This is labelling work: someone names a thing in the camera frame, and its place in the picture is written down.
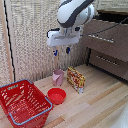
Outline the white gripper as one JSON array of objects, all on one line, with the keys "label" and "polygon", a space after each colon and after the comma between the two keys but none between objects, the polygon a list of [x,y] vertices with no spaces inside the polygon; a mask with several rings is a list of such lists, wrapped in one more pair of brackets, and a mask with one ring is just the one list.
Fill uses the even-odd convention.
[{"label": "white gripper", "polygon": [[[53,47],[78,43],[80,39],[80,30],[80,27],[51,29],[47,32],[47,44]],[[70,51],[71,46],[67,46],[66,54],[69,54]],[[57,47],[53,47],[53,55],[58,55]]]}]

